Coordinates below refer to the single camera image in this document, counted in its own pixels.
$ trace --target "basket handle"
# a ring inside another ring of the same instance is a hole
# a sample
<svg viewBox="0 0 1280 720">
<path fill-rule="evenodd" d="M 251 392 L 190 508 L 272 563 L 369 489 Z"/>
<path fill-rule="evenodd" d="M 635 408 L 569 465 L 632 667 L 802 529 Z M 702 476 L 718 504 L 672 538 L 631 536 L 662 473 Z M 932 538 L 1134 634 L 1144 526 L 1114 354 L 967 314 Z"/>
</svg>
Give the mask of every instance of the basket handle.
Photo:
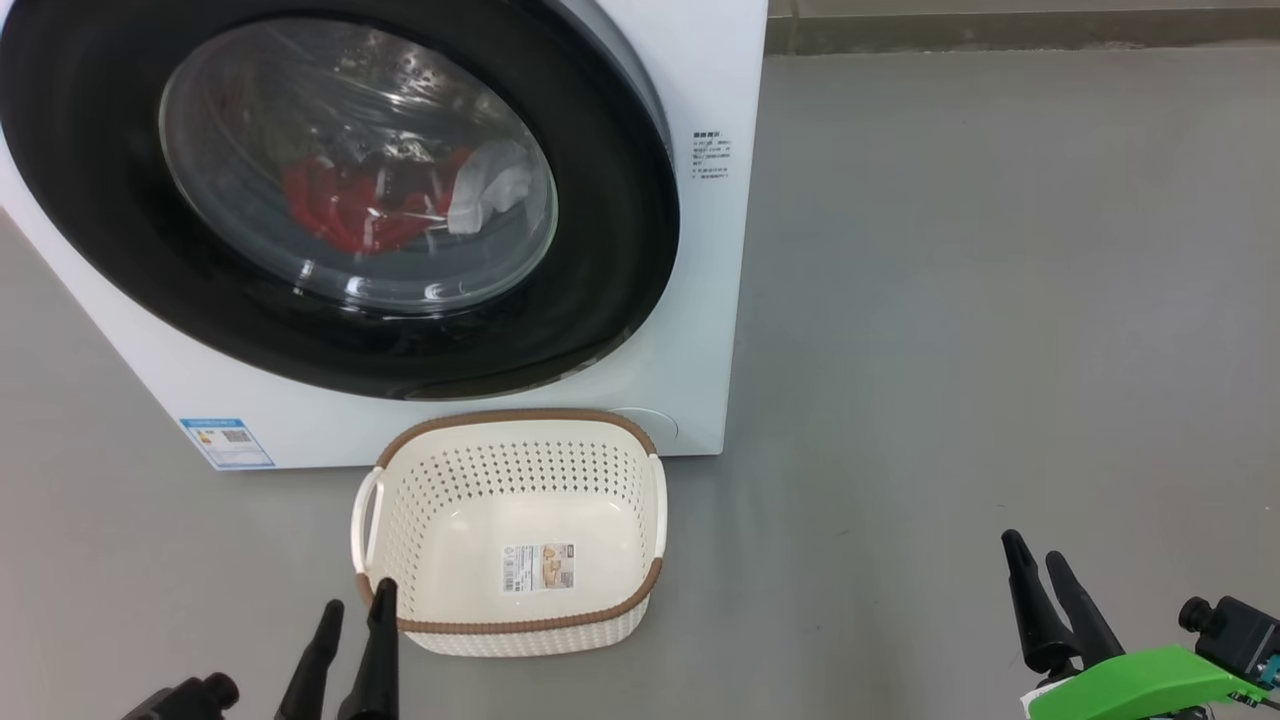
<svg viewBox="0 0 1280 720">
<path fill-rule="evenodd" d="M 374 550 L 378 544 L 378 520 L 383 515 L 383 493 L 385 487 L 378 480 L 378 477 L 383 474 L 381 468 L 374 468 L 365 475 L 364 482 L 360 483 L 360 489 L 356 491 L 356 505 L 351 509 L 351 564 L 356 566 L 357 574 L 365 574 L 369 570 L 369 564 L 372 562 Z M 369 539 L 365 539 L 365 525 L 367 523 L 369 514 L 369 495 L 378 491 L 378 496 L 374 497 L 374 519 L 369 524 Z"/>
<path fill-rule="evenodd" d="M 657 455 L 650 455 L 649 462 L 653 465 L 655 500 L 658 501 L 658 528 L 653 533 L 653 556 L 662 557 L 667 553 L 667 470 Z"/>
</svg>

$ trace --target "gray floor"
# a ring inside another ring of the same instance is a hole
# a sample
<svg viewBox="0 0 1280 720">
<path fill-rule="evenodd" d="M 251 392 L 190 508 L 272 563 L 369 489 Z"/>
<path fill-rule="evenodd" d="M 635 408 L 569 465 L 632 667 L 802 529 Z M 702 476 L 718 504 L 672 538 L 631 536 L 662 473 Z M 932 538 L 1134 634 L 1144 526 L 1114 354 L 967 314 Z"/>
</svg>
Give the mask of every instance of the gray floor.
<svg viewBox="0 0 1280 720">
<path fill-rule="evenodd" d="M 1280 51 L 765 69 L 728 450 L 671 464 L 649 618 L 538 661 L 404 644 L 404 717 L 1016 717 L 1009 527 L 1129 648 L 1193 593 L 1280 611 Z M 215 474 L 4 237 L 5 715 L 225 670 L 270 716 L 357 603 L 358 473 Z"/>
</svg>

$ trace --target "laundry basket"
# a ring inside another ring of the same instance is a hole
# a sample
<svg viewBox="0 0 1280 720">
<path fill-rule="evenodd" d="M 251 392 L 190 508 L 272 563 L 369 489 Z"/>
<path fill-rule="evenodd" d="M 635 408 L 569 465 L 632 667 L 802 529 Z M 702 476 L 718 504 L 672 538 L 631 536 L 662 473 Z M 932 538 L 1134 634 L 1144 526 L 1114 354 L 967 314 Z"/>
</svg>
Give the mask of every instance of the laundry basket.
<svg viewBox="0 0 1280 720">
<path fill-rule="evenodd" d="M 662 570 L 667 484 L 634 423 L 590 410 L 458 415 L 411 428 L 360 486 L 351 555 L 369 603 L 444 655 L 604 647 L 635 630 Z"/>
</svg>

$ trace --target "washing machine door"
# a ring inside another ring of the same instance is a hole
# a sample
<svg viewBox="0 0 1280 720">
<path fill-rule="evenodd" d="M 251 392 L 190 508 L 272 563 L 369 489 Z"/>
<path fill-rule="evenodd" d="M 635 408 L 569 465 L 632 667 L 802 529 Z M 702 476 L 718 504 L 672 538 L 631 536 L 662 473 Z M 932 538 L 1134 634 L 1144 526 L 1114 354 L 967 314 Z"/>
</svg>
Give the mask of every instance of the washing machine door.
<svg viewBox="0 0 1280 720">
<path fill-rule="evenodd" d="M 14 0 L 0 128 L 67 240 L 210 347 L 375 397 L 509 392 L 617 347 L 675 263 L 666 126 L 602 18 Z"/>
</svg>

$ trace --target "product sticker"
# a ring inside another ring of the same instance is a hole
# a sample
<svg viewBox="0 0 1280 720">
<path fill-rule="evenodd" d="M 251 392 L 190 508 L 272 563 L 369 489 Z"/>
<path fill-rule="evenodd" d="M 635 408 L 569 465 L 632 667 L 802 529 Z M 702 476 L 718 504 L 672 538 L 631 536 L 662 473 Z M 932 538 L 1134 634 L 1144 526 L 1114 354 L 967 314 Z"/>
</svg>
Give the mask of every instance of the product sticker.
<svg viewBox="0 0 1280 720">
<path fill-rule="evenodd" d="M 573 589 L 573 543 L 502 548 L 502 592 Z"/>
<path fill-rule="evenodd" d="M 692 164 L 694 179 L 727 178 L 732 156 L 733 141 L 719 131 L 694 133 L 694 150 L 689 158 Z"/>
<path fill-rule="evenodd" d="M 253 433 L 238 418 L 179 420 L 205 457 L 219 470 L 275 468 Z"/>
</svg>

